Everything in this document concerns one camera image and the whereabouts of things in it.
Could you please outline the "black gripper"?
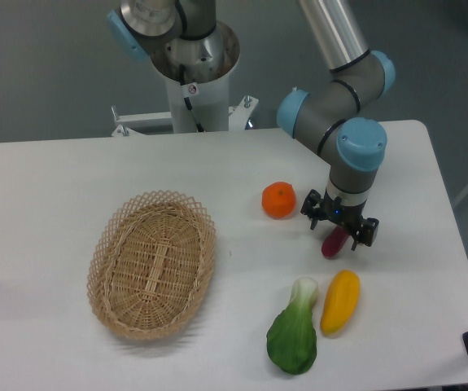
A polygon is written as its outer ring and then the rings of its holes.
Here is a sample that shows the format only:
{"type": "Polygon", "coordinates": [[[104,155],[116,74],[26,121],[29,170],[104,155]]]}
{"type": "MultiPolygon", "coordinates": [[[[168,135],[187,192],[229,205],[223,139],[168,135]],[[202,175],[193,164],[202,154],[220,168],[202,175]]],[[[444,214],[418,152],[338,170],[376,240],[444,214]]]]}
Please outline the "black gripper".
{"type": "Polygon", "coordinates": [[[312,189],[300,209],[300,213],[310,221],[313,231],[319,221],[329,221],[346,230],[353,239],[351,250],[360,244],[371,247],[378,234],[379,220],[362,217],[366,202],[357,205],[344,205],[339,197],[332,198],[325,192],[324,198],[312,189]]]}

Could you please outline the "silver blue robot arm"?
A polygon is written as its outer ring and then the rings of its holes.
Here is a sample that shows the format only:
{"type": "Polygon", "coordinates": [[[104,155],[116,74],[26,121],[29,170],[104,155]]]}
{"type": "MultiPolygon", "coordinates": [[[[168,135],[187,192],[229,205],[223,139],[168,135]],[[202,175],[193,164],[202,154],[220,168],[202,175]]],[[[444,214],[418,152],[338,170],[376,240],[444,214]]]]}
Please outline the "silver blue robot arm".
{"type": "MultiPolygon", "coordinates": [[[[368,47],[347,2],[302,1],[300,9],[332,76],[323,94],[295,90],[277,111],[278,126],[330,167],[326,189],[310,191],[301,212],[370,246],[378,220],[364,217],[363,209],[387,136],[360,111],[389,90],[396,70],[384,53],[368,47]]],[[[175,132],[232,126],[228,78],[240,49],[233,31],[217,19],[215,2],[123,1],[107,23],[129,56],[149,59],[165,78],[175,132]]]]}

